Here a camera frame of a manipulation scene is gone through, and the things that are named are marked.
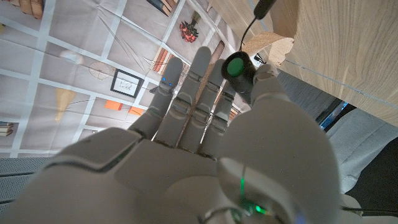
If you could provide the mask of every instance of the robot finger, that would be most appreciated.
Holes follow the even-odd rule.
[[[221,75],[223,63],[224,60],[218,60],[214,64],[208,82],[199,97],[197,106],[184,129],[181,140],[178,143],[178,148],[191,152],[198,150],[200,140],[203,137],[203,132],[210,118],[211,109],[223,82],[223,76]]]
[[[213,118],[208,126],[201,146],[199,147],[198,154],[206,157],[217,157],[217,149],[219,148],[221,138],[223,137],[229,114],[234,101],[235,90],[227,81],[224,85],[223,92],[220,100],[217,102],[216,108],[213,113]]]
[[[154,137],[169,108],[181,72],[181,60],[176,57],[170,59],[148,110],[130,126],[129,130],[141,134],[146,139]]]
[[[211,52],[209,48],[199,48],[178,95],[173,100],[169,112],[160,124],[155,141],[169,147],[175,147],[188,118],[201,79],[205,75],[210,58]]]

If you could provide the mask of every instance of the robotic hand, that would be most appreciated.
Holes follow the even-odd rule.
[[[210,57],[199,49],[173,101],[182,63],[170,60],[146,113],[57,154],[3,223],[334,223],[335,156],[270,65],[218,60],[188,117]],[[227,128],[234,89],[252,109]]]

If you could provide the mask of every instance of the framed picture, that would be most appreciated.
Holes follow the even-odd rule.
[[[143,79],[135,75],[116,69],[111,85],[111,91],[135,98],[137,97],[143,82]]]

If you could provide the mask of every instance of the green led light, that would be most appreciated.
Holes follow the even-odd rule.
[[[244,197],[244,178],[241,178],[241,196]]]
[[[260,206],[256,205],[256,211],[261,213],[261,214],[265,214],[267,213],[267,211],[263,208],[261,208]]]
[[[241,58],[234,58],[229,62],[226,68],[228,74],[232,77],[237,77],[242,74],[244,70],[244,62]]]

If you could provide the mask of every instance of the orange box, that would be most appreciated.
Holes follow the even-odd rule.
[[[132,107],[130,108],[130,110],[129,110],[129,113],[135,114],[135,115],[138,115],[138,116],[141,116],[141,115],[142,115],[142,112],[144,112],[143,109],[136,108],[136,107],[133,107],[133,106],[132,106]]]
[[[112,100],[106,100],[106,104],[105,104],[105,108],[111,109],[111,110],[121,110],[122,106],[123,106],[122,103],[118,103],[118,102],[115,102]]]

